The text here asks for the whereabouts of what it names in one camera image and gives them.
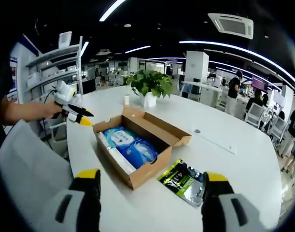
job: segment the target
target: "green plant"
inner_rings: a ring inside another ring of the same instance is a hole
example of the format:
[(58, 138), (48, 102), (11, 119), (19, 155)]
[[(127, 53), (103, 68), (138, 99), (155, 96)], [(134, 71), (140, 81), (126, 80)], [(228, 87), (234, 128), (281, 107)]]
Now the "green plant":
[(158, 98), (161, 95), (163, 97), (166, 95), (170, 97), (173, 91), (171, 78), (157, 71), (139, 70), (135, 75), (127, 77), (127, 85), (131, 85), (133, 92), (137, 95), (137, 91), (143, 96), (148, 92), (152, 92)]

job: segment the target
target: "human arm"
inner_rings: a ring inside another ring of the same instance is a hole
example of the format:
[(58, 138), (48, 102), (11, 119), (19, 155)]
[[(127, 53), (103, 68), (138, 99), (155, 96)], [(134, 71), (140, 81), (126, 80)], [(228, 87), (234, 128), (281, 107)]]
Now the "human arm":
[(239, 91), (239, 86), (238, 85), (235, 85), (234, 86), (234, 89), (236, 90), (236, 92), (238, 92)]
[(23, 119), (30, 122), (39, 118), (52, 118), (55, 113), (61, 112), (62, 108), (54, 102), (17, 104), (8, 102), (5, 96), (1, 101), (1, 118), (4, 125), (13, 125)]
[(250, 98), (247, 105), (246, 105), (246, 110), (249, 111), (251, 105), (253, 104), (253, 98)]

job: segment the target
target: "foil package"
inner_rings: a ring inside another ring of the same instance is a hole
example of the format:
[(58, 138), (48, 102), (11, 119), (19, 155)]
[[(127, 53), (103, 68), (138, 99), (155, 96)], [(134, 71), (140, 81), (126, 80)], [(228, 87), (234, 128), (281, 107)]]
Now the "foil package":
[(201, 205), (204, 193), (203, 173), (188, 166), (182, 159), (177, 160), (158, 180), (194, 208)]

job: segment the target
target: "black ceiling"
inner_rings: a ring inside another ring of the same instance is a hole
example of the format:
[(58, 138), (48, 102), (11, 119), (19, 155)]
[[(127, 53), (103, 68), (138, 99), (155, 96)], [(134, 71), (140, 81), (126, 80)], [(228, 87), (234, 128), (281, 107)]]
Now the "black ceiling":
[[(90, 59), (104, 61), (108, 57), (115, 60), (125, 60), (128, 57), (183, 57), (187, 50), (229, 52), (263, 64), (295, 86), (289, 77), (274, 66), (249, 54), (214, 45), (178, 43), (181, 40), (204, 40), (236, 45), (267, 57), (295, 77), (295, 23), (291, 23), (295, 21), (295, 8), (289, 3), (290, 0), (281, 5), (267, 0), (126, 0), (105, 22), (99, 22), (114, 2), (115, 0), (82, 0), (44, 5), (35, 13), (34, 20), (24, 33), (43, 53), (57, 48), (61, 32), (72, 31), (72, 44), (78, 43), (79, 36), (83, 35), (83, 41), (90, 42), (83, 55), (83, 63)], [(208, 18), (208, 13), (252, 19), (253, 40), (219, 33)], [(125, 51), (146, 45), (151, 48), (125, 54)], [(110, 49), (111, 53), (108, 56), (96, 56), (100, 49)], [(207, 53), (210, 60), (249, 68), (272, 82), (281, 82), (272, 72), (252, 62), (231, 55)]]

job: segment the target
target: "open cardboard box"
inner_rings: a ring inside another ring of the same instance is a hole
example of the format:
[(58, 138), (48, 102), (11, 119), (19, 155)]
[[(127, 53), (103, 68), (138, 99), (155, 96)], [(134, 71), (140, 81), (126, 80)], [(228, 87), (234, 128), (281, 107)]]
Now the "open cardboard box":
[[(117, 126), (128, 128), (142, 139), (150, 142), (158, 152), (157, 159), (127, 174), (109, 153), (98, 135), (99, 132)], [(149, 113), (128, 107), (124, 107), (122, 114), (111, 118), (109, 122), (103, 121), (95, 124), (93, 129), (97, 142), (104, 154), (120, 174), (121, 178), (132, 189), (139, 187), (170, 163), (173, 146), (188, 144), (191, 139), (190, 134), (175, 126)]]

